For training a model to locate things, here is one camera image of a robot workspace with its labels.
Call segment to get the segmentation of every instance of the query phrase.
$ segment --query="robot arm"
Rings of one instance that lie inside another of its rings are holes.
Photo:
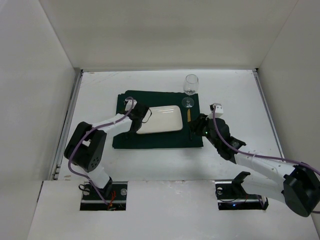
[[[212,112],[214,108],[216,117],[220,117],[223,114],[222,106],[215,103],[210,106]],[[200,114],[196,120],[189,122],[189,126],[196,135],[206,137],[225,160],[248,167],[266,177],[250,176],[249,172],[242,172],[232,181],[234,187],[238,188],[239,192],[278,200],[298,215],[309,216],[320,201],[320,182],[315,173],[299,164],[255,157],[260,153],[231,136],[223,119],[216,118],[215,121],[218,131],[229,145],[252,156],[234,151],[220,139],[213,122],[213,114]]]
[[[99,189],[104,197],[107,197],[112,188],[112,179],[105,172],[104,167],[100,164],[106,139],[113,138],[121,133],[135,133],[141,127],[143,119],[147,115],[149,108],[144,104],[133,101],[133,108],[125,117],[125,114],[132,106],[132,101],[128,101],[124,112],[118,113],[108,120],[88,124],[80,122],[76,127],[69,143],[64,151],[64,156],[69,160],[77,144],[85,134],[93,128],[106,125],[90,133],[81,143],[79,148],[71,159],[71,162],[82,168],[91,179],[94,185]]]

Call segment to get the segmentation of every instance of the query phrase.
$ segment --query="wire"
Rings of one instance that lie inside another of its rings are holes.
[[[239,154],[243,154],[243,155],[247,155],[247,156],[250,156],[250,157],[255,157],[255,158],[261,158],[261,159],[272,159],[272,160],[280,160],[280,161],[286,161],[288,163],[291,163],[291,164],[294,164],[294,165],[300,165],[300,166],[303,166],[311,171],[313,171],[314,173],[318,174],[320,176],[320,171],[315,169],[314,167],[304,163],[304,162],[301,162],[301,161],[295,161],[295,160],[291,160],[291,159],[288,159],[288,158],[282,158],[282,157],[276,157],[276,156],[265,156],[265,155],[259,155],[259,154],[252,154],[252,153],[248,153],[248,152],[244,152],[244,151],[240,151],[236,148],[234,148],[233,146],[231,146],[229,143],[227,143],[227,141],[222,137],[222,135],[220,134],[219,130],[218,130],[218,127],[217,127],[217,121],[216,121],[216,109],[217,107],[214,106],[213,108],[213,112],[212,112],[212,120],[213,120],[213,124],[214,124],[214,128],[215,128],[215,131],[216,131],[216,134],[218,134],[219,138],[221,139],[221,141],[228,147],[230,148],[231,150],[235,151],[236,153],[239,153]],[[320,214],[320,211],[312,211],[312,213],[314,214]]]
[[[115,200],[115,198],[116,198],[116,191],[113,191],[111,193],[111,200],[110,200],[110,203],[109,203],[108,208],[107,208],[108,211],[109,211],[110,207],[112,206],[112,202]]]
[[[86,186],[84,184],[79,184],[78,188],[82,191],[82,192],[87,192],[90,193],[90,190],[88,188],[86,188]]]
[[[107,127],[107,126],[110,126],[110,125],[113,125],[113,124],[116,124],[116,123],[119,123],[121,122],[123,119],[125,119],[131,112],[131,110],[134,108],[134,102],[135,100],[133,99],[133,97],[129,96],[127,97],[125,100],[129,101],[131,100],[132,101],[132,104],[130,106],[130,109],[126,112],[126,114],[121,117],[120,119],[116,120],[115,122],[108,122],[108,123],[105,123],[105,124],[101,124],[99,126],[96,126],[96,127],[93,127],[90,131],[87,131],[85,133],[85,135],[81,138],[81,140],[78,142],[78,144],[75,146],[73,152],[71,153],[70,157],[69,157],[69,161],[68,161],[68,169],[71,173],[75,174],[75,175],[78,175],[78,176],[81,176],[81,177],[84,177],[86,179],[88,179],[89,183],[93,186],[94,190],[96,191],[96,193],[99,195],[99,197],[101,198],[101,200],[104,202],[104,204],[108,205],[107,201],[105,200],[105,198],[101,195],[99,189],[95,186],[94,182],[90,179],[90,177],[88,175],[85,175],[85,174],[82,174],[82,173],[79,173],[75,170],[72,169],[71,167],[71,163],[72,163],[72,159],[74,158],[77,150],[79,149],[80,145],[82,144],[82,142],[95,130],[97,129],[100,129],[100,128],[104,128],[104,127]]]
[[[215,196],[216,196],[216,199],[218,199],[220,202],[223,202],[223,203],[232,203],[232,202],[234,202],[235,200],[239,199],[239,198],[235,198],[235,199],[230,200],[230,201],[221,200],[221,199],[218,197],[217,191],[215,191]],[[243,202],[239,202],[238,204],[244,204],[244,203],[248,200],[248,197],[249,197],[249,195],[246,195],[246,196],[245,196],[245,200],[244,200]]]

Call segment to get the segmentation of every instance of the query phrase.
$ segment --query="wine glass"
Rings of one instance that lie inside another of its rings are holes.
[[[185,94],[191,96],[198,91],[199,88],[199,79],[194,74],[189,74],[185,77],[183,91]],[[192,108],[195,105],[195,101],[191,97],[185,97],[182,99],[182,106],[185,108]]]

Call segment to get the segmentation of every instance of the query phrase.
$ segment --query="white plate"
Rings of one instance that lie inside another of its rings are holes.
[[[143,119],[137,134],[154,134],[162,132],[179,131],[183,128],[181,111],[178,106],[150,107],[150,111]]]

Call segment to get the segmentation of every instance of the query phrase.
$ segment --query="dark green placemat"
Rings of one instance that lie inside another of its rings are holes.
[[[200,148],[204,144],[201,136],[192,135],[189,137],[189,126],[187,121],[188,109],[183,107],[181,101],[187,97],[181,92],[158,92],[158,91],[135,91],[128,90],[118,95],[116,113],[125,109],[124,101],[127,97],[133,97],[148,107],[161,107],[176,105],[181,110],[183,128],[180,131],[136,134],[122,133],[113,138],[112,146],[115,149],[172,149],[172,148]],[[195,120],[200,114],[198,94],[191,96],[194,106],[190,109],[191,120]]]

